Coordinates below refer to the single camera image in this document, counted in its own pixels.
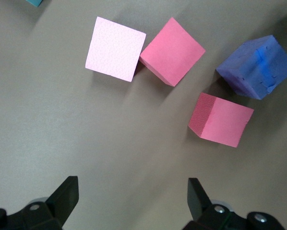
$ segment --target blue foam cube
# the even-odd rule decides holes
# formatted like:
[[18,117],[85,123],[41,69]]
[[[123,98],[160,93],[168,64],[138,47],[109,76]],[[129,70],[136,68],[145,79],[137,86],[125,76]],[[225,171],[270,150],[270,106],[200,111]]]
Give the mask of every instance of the blue foam cube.
[[216,70],[237,94],[262,99],[287,77],[287,54],[270,35],[245,42]]
[[29,3],[31,3],[32,5],[38,7],[40,5],[40,3],[42,2],[42,0],[26,0]]

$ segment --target cube face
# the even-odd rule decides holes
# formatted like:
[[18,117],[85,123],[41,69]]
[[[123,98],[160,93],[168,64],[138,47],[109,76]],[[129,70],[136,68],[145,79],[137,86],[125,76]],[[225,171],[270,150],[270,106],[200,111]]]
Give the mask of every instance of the cube face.
[[205,53],[180,24],[171,18],[140,55],[140,61],[165,84],[176,86]]
[[287,77],[287,54],[270,35],[244,43],[216,70],[237,94],[262,99]]
[[199,137],[237,147],[253,109],[201,93],[189,127]]
[[145,36],[145,33],[97,17],[85,67],[132,81]]
[[42,2],[42,0],[26,0],[28,1],[30,4],[38,7],[40,5],[40,3]]

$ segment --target metal screw head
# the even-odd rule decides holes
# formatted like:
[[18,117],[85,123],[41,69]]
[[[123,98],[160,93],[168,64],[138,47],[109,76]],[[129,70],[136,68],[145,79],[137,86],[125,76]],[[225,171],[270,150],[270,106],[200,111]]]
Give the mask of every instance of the metal screw head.
[[29,208],[29,210],[35,211],[35,210],[37,210],[38,208],[40,208],[40,205],[31,205],[30,208]]
[[218,205],[215,206],[214,209],[215,209],[216,212],[219,212],[219,213],[224,213],[225,212],[224,208],[221,207],[221,206],[218,206]]
[[261,214],[258,214],[258,213],[255,214],[254,218],[261,223],[265,223],[267,221],[265,216],[262,216]]

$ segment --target light pink foam cube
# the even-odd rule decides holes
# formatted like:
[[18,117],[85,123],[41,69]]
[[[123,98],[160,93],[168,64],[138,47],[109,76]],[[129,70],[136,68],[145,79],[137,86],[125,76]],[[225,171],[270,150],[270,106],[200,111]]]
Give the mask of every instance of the light pink foam cube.
[[204,53],[205,49],[171,18],[139,60],[165,84],[176,86]]
[[199,137],[237,147],[253,109],[201,93],[188,124]]
[[87,55],[87,69],[132,81],[146,34],[101,17]]

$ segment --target foam block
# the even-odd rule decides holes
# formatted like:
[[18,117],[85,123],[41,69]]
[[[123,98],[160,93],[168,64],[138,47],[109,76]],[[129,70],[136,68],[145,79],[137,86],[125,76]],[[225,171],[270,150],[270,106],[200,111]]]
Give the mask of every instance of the foam block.
[[143,32],[97,17],[85,67],[132,81],[145,36]]
[[26,0],[29,3],[31,3],[32,5],[38,7],[40,5],[40,3],[42,2],[42,0]]
[[201,93],[188,124],[199,137],[237,147],[253,109]]
[[205,49],[171,18],[139,60],[165,84],[176,86],[204,53]]
[[262,99],[287,77],[287,54],[270,35],[245,42],[216,70],[237,94]]

